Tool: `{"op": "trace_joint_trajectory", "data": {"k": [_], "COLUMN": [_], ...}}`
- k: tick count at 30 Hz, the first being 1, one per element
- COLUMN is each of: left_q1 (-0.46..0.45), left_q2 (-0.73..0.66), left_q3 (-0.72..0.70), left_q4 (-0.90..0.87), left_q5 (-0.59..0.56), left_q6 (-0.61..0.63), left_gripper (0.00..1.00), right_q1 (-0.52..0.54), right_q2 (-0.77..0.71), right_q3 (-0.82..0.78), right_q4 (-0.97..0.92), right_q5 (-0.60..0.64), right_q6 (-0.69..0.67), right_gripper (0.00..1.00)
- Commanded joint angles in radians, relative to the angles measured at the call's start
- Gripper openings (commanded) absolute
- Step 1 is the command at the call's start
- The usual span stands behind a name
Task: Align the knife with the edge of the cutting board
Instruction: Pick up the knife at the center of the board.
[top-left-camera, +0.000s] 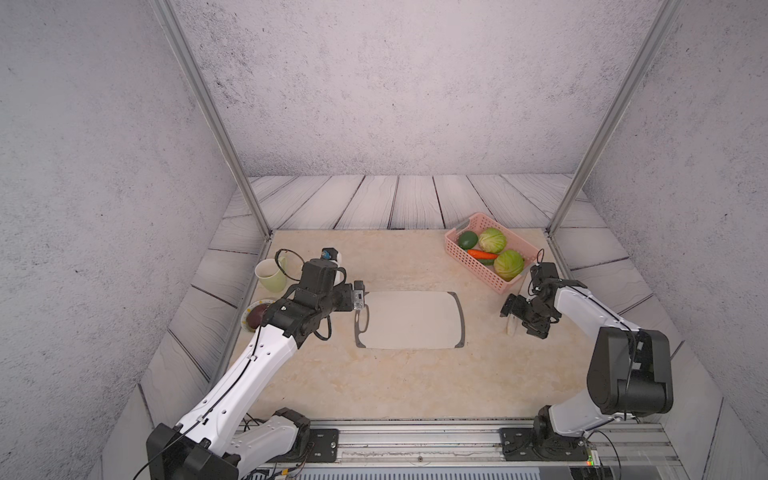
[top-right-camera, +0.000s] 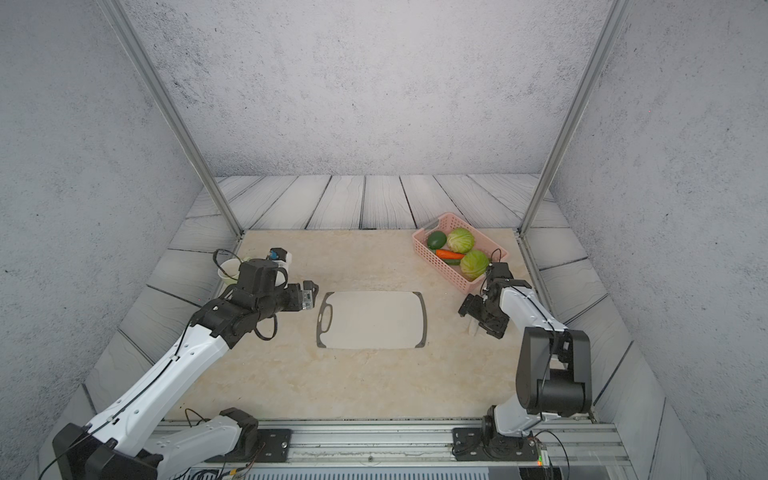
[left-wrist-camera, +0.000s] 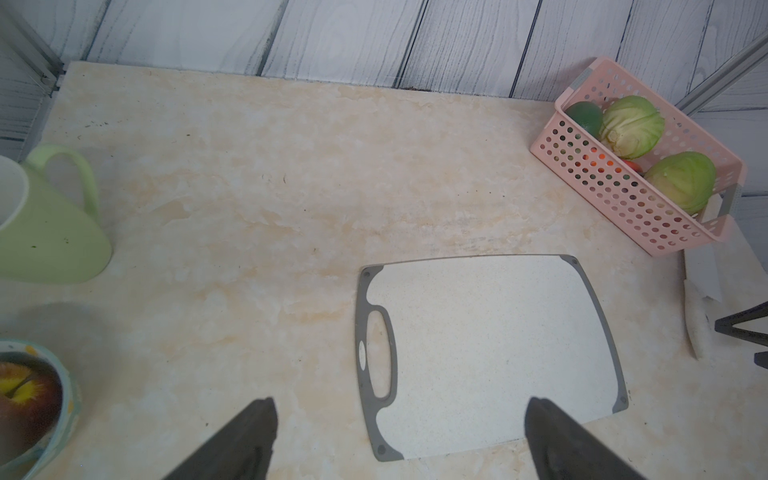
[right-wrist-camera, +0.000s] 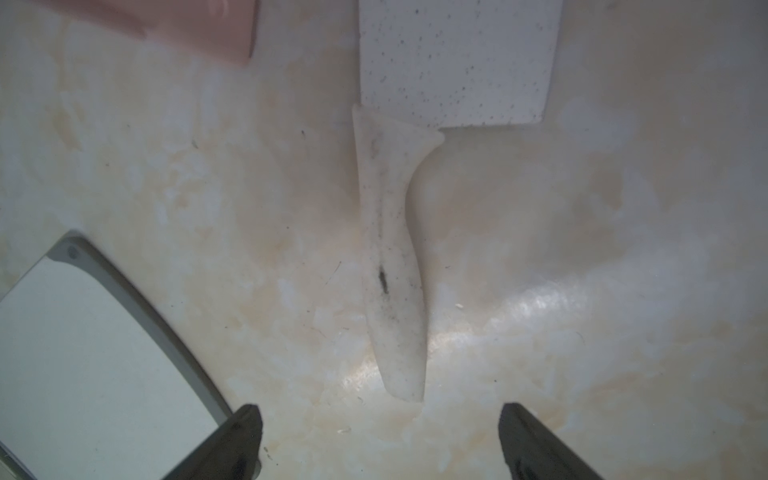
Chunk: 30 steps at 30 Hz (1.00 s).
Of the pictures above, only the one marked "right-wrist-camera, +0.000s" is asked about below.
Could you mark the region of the white speckled cleaver knife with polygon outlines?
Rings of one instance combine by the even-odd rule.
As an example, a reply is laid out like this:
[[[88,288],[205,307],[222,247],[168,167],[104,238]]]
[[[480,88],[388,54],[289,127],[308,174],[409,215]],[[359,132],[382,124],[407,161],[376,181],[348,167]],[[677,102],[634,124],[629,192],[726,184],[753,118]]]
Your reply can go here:
[[[428,315],[408,228],[415,171],[447,128],[541,121],[559,1],[362,1],[352,120],[366,320],[386,391],[424,397]]]

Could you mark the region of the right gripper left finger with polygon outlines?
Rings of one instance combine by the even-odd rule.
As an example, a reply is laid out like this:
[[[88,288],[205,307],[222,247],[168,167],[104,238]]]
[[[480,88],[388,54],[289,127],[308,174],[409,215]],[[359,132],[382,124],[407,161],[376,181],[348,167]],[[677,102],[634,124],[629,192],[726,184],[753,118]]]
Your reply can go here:
[[[263,420],[255,404],[245,404],[173,468],[164,480],[257,479]]]

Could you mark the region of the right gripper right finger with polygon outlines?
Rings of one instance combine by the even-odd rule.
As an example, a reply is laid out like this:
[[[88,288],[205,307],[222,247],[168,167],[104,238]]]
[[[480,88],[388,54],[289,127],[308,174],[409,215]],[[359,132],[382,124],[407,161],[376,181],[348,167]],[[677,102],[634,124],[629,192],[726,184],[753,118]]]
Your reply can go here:
[[[498,436],[512,479],[602,479],[520,403],[503,405]]]

